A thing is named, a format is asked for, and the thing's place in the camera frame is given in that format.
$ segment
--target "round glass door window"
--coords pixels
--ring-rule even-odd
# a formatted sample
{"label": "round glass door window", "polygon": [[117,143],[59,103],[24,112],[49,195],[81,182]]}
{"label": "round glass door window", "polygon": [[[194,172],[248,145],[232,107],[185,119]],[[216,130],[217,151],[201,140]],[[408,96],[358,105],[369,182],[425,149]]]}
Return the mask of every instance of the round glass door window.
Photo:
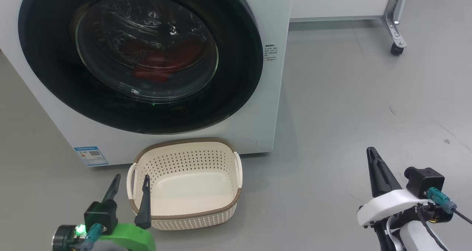
{"label": "round glass door window", "polygon": [[87,9],[74,34],[89,71],[138,101],[182,100],[202,90],[218,67],[209,29],[170,0],[101,0]]}

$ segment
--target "basket handle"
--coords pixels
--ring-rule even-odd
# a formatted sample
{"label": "basket handle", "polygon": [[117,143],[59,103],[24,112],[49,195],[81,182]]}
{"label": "basket handle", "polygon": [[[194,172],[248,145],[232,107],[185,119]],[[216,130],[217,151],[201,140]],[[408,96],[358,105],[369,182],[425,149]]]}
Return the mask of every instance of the basket handle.
{"label": "basket handle", "polygon": [[243,166],[241,165],[241,158],[239,154],[235,152],[235,166],[236,166],[236,178],[238,183],[238,188],[243,187]]}
{"label": "basket handle", "polygon": [[137,163],[133,163],[131,165],[131,167],[128,170],[128,176],[126,177],[126,191],[128,192],[128,199],[133,199],[133,192],[131,189],[134,188],[135,186],[131,184],[131,178],[133,177],[133,172],[135,172],[136,166],[137,166]]}

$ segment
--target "basket bottom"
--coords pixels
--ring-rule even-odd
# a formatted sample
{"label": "basket bottom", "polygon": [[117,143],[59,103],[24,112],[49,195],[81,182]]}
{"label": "basket bottom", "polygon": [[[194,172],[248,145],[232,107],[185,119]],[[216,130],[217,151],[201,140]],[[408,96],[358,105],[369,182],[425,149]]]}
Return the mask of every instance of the basket bottom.
{"label": "basket bottom", "polygon": [[204,171],[166,175],[151,189],[153,216],[182,215],[219,209],[235,195],[225,172]]}

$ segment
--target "washing machine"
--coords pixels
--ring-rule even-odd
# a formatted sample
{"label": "washing machine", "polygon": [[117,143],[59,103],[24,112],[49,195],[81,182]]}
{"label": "washing machine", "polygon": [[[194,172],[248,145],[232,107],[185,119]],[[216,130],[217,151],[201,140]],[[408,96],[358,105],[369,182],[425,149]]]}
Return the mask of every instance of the washing machine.
{"label": "washing machine", "polygon": [[0,49],[89,167],[188,138],[270,152],[290,6],[0,0]]}

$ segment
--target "washing machine door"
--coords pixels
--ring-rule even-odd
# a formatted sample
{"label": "washing machine door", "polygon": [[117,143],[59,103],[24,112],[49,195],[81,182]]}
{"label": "washing machine door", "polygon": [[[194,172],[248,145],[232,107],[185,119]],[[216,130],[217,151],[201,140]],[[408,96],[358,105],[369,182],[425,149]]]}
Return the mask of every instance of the washing machine door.
{"label": "washing machine door", "polygon": [[19,38],[57,98],[131,132],[189,132],[239,110],[263,49],[244,0],[24,0]]}

